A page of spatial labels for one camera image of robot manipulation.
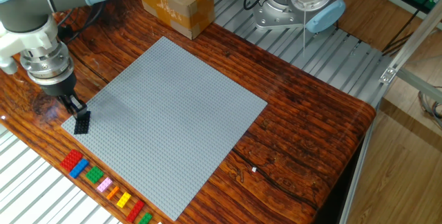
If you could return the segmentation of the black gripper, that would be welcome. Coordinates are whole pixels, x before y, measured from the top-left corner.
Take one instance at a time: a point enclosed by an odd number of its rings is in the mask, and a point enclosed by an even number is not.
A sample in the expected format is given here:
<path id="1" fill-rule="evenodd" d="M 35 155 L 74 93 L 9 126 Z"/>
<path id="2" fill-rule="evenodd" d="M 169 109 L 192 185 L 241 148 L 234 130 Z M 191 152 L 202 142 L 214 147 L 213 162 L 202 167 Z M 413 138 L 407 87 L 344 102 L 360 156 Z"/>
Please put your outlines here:
<path id="1" fill-rule="evenodd" d="M 63 104 L 69 114 L 77 120 L 83 120 L 86 117 L 87 105 L 80 100 L 75 92 L 77 78 L 71 73 L 65 80 L 52 85 L 41 85 L 44 93 L 50 96 L 58 96 L 58 101 Z"/>

